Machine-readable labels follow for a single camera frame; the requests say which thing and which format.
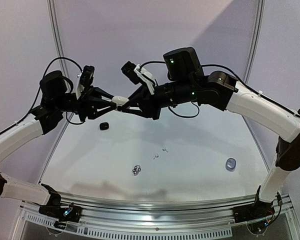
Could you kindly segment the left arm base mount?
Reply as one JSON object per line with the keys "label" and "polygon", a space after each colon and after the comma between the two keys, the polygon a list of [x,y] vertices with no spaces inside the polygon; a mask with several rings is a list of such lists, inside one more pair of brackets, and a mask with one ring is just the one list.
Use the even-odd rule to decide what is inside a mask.
{"label": "left arm base mount", "polygon": [[79,223],[83,208],[70,204],[61,204],[58,200],[49,201],[46,205],[40,205],[38,212],[47,217],[55,218],[59,223]]}

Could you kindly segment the black charging case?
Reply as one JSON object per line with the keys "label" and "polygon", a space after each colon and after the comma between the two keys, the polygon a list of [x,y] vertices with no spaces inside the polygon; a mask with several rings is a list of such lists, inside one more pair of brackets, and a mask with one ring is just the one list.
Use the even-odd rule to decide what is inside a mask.
{"label": "black charging case", "polygon": [[109,127],[110,127],[110,125],[109,125],[108,122],[101,122],[101,123],[99,124],[99,129],[100,129],[101,131],[108,130]]}

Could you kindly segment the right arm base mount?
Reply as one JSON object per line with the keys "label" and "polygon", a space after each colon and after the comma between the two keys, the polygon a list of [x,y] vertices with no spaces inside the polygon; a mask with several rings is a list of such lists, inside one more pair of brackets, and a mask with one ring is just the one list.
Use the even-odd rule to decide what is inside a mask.
{"label": "right arm base mount", "polygon": [[249,222],[272,216],[275,213],[273,201],[265,202],[257,197],[253,203],[235,206],[232,215],[235,223]]}

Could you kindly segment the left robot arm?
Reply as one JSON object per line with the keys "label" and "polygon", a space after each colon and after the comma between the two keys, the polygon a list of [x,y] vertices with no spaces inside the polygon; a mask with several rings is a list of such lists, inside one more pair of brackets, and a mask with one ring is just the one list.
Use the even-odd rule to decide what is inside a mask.
{"label": "left robot arm", "polygon": [[[23,120],[0,133],[0,163],[28,142],[54,130],[64,113],[74,113],[84,122],[116,110],[128,101],[92,86],[93,74],[92,66],[83,70],[76,90],[72,81],[60,70],[46,74],[39,82],[42,92],[40,105],[31,109]],[[52,187],[16,179],[1,171],[0,198],[35,203],[45,207],[53,217],[60,217],[65,211],[60,202],[61,196]]]}

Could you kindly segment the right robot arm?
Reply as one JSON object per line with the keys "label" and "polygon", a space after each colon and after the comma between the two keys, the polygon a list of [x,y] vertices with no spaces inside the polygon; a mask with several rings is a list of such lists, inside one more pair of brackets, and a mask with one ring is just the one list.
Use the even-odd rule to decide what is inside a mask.
{"label": "right robot arm", "polygon": [[300,167],[300,110],[292,111],[252,89],[229,68],[220,66],[205,75],[192,47],[165,53],[163,63],[169,82],[162,85],[156,84],[143,64],[124,64],[122,73],[139,88],[119,110],[157,120],[162,108],[194,102],[239,114],[276,133],[276,158],[248,208],[252,218],[259,218],[290,172]]}

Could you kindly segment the white charging case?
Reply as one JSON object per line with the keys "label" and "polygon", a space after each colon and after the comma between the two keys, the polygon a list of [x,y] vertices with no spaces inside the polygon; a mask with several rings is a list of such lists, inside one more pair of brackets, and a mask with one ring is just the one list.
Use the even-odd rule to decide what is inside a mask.
{"label": "white charging case", "polygon": [[116,105],[116,111],[120,112],[120,108],[125,105],[127,102],[129,101],[129,99],[127,97],[124,96],[119,96],[119,95],[115,95],[112,97],[111,102],[114,103]]}

